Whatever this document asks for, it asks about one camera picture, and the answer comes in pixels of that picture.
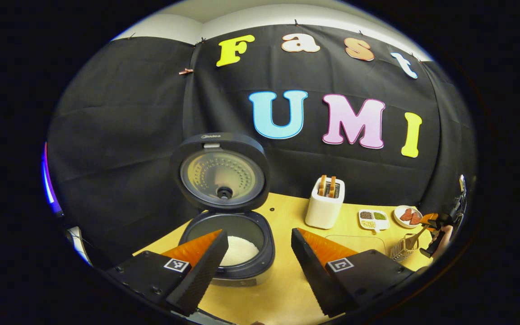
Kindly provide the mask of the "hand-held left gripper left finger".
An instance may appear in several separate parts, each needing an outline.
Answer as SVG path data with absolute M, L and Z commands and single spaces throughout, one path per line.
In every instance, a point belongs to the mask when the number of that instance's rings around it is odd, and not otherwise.
M 143 251 L 107 270 L 132 294 L 168 312 L 195 313 L 228 249 L 227 231 L 217 230 L 164 253 Z

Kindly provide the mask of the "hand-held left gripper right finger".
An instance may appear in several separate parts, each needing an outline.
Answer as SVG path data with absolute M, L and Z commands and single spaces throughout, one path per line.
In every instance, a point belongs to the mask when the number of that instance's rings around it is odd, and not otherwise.
M 375 249 L 357 252 L 302 228 L 292 230 L 291 247 L 328 317 L 379 304 L 416 278 Z

